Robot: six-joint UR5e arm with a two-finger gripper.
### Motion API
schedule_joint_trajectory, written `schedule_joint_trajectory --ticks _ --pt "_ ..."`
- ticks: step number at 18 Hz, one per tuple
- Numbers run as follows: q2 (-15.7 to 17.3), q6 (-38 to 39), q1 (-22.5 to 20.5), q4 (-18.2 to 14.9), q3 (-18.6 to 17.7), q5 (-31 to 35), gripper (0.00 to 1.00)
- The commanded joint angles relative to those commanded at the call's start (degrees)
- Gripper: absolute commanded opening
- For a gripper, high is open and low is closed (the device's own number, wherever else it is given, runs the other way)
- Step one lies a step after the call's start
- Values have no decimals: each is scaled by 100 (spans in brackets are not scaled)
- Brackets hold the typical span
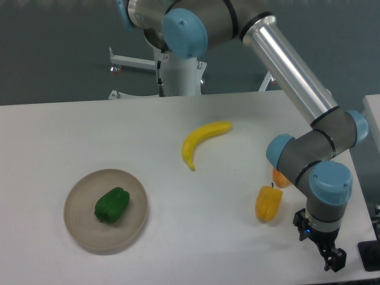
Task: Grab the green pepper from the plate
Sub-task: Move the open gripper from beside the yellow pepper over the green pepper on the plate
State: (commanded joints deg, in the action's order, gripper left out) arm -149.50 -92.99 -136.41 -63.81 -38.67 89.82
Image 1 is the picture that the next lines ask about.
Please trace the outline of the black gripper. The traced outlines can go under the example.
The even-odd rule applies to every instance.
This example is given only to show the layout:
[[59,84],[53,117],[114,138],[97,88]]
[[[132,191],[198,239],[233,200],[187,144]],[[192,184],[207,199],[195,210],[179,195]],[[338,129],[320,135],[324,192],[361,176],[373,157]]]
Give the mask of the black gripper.
[[347,253],[335,247],[335,240],[339,229],[332,232],[321,232],[308,226],[309,220],[306,216],[306,209],[303,208],[295,212],[293,225],[299,232],[299,240],[310,239],[318,248],[319,253],[325,260],[324,270],[338,272],[346,265]]

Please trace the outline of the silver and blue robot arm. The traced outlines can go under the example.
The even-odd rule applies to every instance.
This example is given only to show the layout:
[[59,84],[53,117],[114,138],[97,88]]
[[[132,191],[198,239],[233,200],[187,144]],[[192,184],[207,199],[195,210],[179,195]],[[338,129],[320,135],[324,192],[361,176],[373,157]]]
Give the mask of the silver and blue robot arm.
[[365,117],[340,108],[261,1],[117,1],[116,7],[124,27],[144,30],[155,49],[153,68],[162,97],[200,94],[197,59],[209,48],[240,39],[257,54],[311,127],[299,138],[275,137],[267,159],[306,196],[306,207],[293,219],[300,240],[316,244],[326,270],[341,270],[347,255],[335,239],[353,177],[334,158],[366,138]]

